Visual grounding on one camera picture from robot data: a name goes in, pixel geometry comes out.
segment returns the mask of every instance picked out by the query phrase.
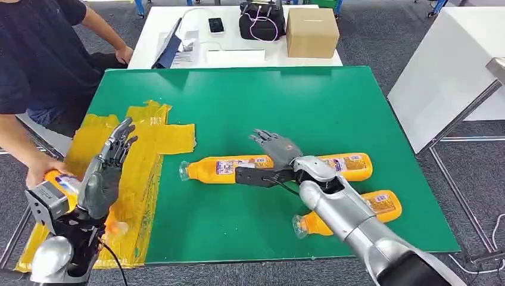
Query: yellow plastic sheet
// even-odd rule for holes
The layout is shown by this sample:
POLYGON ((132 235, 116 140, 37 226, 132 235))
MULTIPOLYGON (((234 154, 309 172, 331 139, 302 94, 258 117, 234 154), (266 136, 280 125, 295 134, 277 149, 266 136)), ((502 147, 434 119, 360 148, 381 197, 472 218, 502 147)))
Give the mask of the yellow plastic sheet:
MULTIPOLYGON (((158 182, 160 181, 163 154, 193 152, 195 126, 166 125, 169 105, 155 101, 146 106, 131 106, 126 116, 133 119, 139 139, 132 145, 123 165, 119 183, 119 198, 111 206, 113 220, 125 223, 126 233, 106 231, 105 240, 119 258, 123 267, 144 264, 151 225, 156 207, 158 182)), ((65 163, 69 171, 82 179, 91 158, 102 148, 111 131, 119 124, 116 116, 99 117, 86 115, 81 128, 76 132, 65 163)), ((16 270, 27 272, 33 255, 48 231, 36 224, 17 263, 16 270)), ((115 268, 116 262, 109 252, 102 251, 95 269, 115 268)))

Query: cardboard box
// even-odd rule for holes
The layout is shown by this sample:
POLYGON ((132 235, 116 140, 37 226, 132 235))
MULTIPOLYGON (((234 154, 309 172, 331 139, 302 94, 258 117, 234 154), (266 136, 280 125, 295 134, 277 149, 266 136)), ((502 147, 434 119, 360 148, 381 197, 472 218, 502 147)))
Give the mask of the cardboard box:
POLYGON ((332 58, 340 33, 332 9, 293 8, 288 13, 288 57, 332 58))

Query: green mat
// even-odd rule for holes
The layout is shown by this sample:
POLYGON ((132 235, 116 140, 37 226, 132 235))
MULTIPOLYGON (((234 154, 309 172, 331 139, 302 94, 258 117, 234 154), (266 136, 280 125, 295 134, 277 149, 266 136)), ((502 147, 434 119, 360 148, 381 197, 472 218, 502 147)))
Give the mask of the green mat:
POLYGON ((359 192, 390 189, 402 215, 388 226, 425 251, 460 248, 368 67, 107 71, 89 113, 124 117, 128 106, 173 106, 171 124, 196 124, 190 154, 165 156, 146 263, 349 256, 334 237, 303 240, 293 215, 308 213, 281 187, 182 182, 181 161, 261 154, 254 128, 291 138, 304 154, 364 152, 373 175, 359 192))

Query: black bag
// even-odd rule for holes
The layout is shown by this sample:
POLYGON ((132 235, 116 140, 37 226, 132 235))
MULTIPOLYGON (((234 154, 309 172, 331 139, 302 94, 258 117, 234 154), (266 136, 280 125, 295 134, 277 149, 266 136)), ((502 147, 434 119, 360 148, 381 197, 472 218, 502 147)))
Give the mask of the black bag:
POLYGON ((240 3, 240 36, 246 40, 273 42, 286 34, 280 1, 265 4, 247 0, 240 3))

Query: gray carpet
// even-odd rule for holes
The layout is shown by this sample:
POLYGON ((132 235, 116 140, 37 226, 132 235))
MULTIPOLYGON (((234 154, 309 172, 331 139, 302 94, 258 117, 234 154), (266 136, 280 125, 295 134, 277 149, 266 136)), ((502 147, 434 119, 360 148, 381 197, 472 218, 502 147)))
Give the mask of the gray carpet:
MULTIPOLYGON (((162 5, 155 0, 154 5, 162 5)), ((211 5, 213 0, 203 0, 211 5)), ((184 5, 185 1, 171 1, 170 5, 184 5)), ((235 1, 223 5, 235 4, 235 1)), ((135 46, 144 21, 136 8, 127 2, 93 3, 125 41, 135 46)), ((412 0, 353 0, 345 1, 339 19, 341 40, 338 52, 345 65, 371 66, 384 94, 393 86, 403 67, 429 29, 432 21, 425 19, 430 7, 426 2, 412 0)), ((90 52, 112 52, 112 49, 82 27, 77 27, 90 52)), ((464 123, 453 132, 462 135, 505 135, 504 122, 464 123)), ((496 217, 505 212, 505 167, 503 142, 495 143, 440 143, 437 150, 461 191, 470 199, 470 206, 491 235, 496 217)), ((419 156, 419 164, 439 201, 458 242, 471 254, 484 249, 463 210, 449 189, 433 158, 419 156)), ((0 156, 0 251, 14 230, 26 201, 22 194, 26 169, 10 156, 0 156)), ((31 225, 24 232, 26 241, 31 225)), ((499 245, 505 245, 505 230, 497 235, 499 245)), ((17 247, 17 257, 21 247, 17 247)), ((469 284, 474 275, 466 275, 446 255, 437 254, 455 269, 469 284)), ((484 265, 496 268, 496 263, 484 265)), ((371 285, 361 264, 355 259, 308 260, 294 262, 232 263, 207 265, 172 265, 129 269, 130 285, 371 285)), ((121 285, 117 270, 94 271, 91 285, 121 285)), ((24 285, 0 278, 0 285, 24 285)), ((479 275, 472 285, 503 285, 496 273, 479 275)))

